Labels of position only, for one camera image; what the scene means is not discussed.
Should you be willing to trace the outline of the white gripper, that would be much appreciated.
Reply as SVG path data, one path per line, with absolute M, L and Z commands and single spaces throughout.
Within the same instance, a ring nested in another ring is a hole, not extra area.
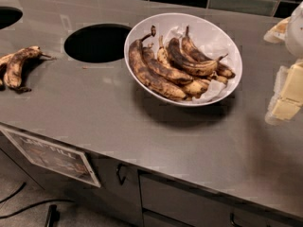
M 263 39 L 272 44 L 285 40 L 288 51 L 298 59 L 303 58 L 303 2 L 287 17 L 270 28 Z M 303 61 L 291 67 L 281 66 L 276 74 L 272 96 L 265 121 L 279 125 L 290 121 L 303 106 Z

